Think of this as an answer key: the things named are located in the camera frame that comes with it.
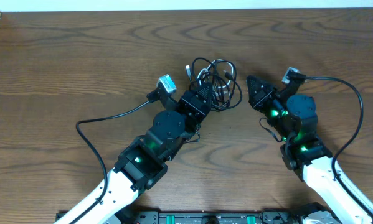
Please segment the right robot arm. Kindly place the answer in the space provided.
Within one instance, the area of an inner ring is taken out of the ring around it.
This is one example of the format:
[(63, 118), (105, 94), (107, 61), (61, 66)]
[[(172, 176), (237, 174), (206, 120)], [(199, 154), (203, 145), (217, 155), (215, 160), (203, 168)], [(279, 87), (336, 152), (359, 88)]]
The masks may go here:
[(340, 223), (373, 223), (373, 203), (342, 171), (317, 134), (314, 98), (297, 92), (305, 77), (295, 72), (290, 76), (282, 90), (248, 76), (248, 102), (284, 141), (280, 151), (286, 167), (326, 202)]

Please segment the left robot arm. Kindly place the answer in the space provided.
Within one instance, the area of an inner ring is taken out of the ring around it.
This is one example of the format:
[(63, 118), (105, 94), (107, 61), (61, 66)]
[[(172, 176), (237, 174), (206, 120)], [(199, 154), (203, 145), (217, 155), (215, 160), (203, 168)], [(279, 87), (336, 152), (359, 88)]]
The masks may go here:
[(148, 103), (161, 101), (165, 109), (154, 117), (146, 134), (137, 136), (120, 153), (112, 170), (103, 172), (102, 182), (57, 223), (105, 223), (164, 176), (166, 162), (173, 160), (184, 144), (193, 142), (211, 111), (213, 87), (203, 83), (185, 91), (179, 101), (171, 93), (163, 83), (148, 93)]

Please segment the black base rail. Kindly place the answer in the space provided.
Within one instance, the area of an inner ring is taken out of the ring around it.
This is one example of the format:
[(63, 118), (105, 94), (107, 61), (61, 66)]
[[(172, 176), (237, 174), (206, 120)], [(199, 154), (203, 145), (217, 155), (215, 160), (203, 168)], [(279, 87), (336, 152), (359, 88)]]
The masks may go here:
[(106, 224), (337, 224), (340, 222), (332, 212), (317, 202), (292, 210), (268, 208), (247, 213), (132, 211), (130, 207), (126, 207), (104, 221)]

